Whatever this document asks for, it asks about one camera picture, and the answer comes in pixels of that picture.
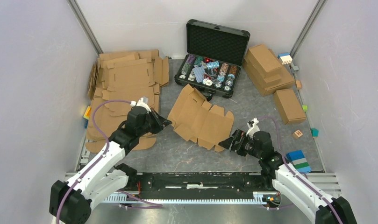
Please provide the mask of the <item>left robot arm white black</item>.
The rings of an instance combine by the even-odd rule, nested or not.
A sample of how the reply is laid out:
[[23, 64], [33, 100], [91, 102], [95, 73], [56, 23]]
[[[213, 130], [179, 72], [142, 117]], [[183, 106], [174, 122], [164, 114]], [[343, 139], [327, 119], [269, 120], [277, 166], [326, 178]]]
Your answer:
[[134, 106], [110, 135], [101, 151], [69, 180], [51, 186], [49, 213], [56, 222], [84, 224], [104, 199], [119, 189], [132, 190], [137, 177], [121, 169], [107, 172], [148, 133], [157, 134], [172, 122], [148, 106]]

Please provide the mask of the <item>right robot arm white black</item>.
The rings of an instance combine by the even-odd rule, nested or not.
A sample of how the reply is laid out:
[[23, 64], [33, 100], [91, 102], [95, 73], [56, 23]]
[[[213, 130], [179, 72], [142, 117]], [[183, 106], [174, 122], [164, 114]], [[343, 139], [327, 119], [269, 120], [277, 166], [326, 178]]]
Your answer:
[[285, 195], [313, 224], [357, 223], [350, 203], [342, 196], [335, 198], [325, 193], [303, 176], [274, 149], [268, 132], [248, 135], [237, 129], [218, 145], [241, 156], [258, 158], [261, 186]]

